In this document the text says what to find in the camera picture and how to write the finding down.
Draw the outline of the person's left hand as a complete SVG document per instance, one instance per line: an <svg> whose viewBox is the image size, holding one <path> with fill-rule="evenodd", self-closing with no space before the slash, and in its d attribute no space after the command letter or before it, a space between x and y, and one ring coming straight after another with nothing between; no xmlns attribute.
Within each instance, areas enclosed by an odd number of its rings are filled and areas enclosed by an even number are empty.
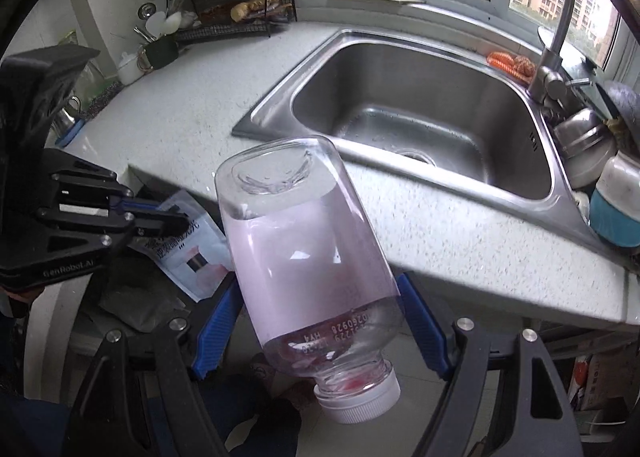
<svg viewBox="0 0 640 457"><path fill-rule="evenodd" d="M26 304L33 303L42 293L42 287L30 289L25 292L19 293L6 291L6 289L2 288L1 307L2 309L7 309L13 302L21 302Z"/></svg>

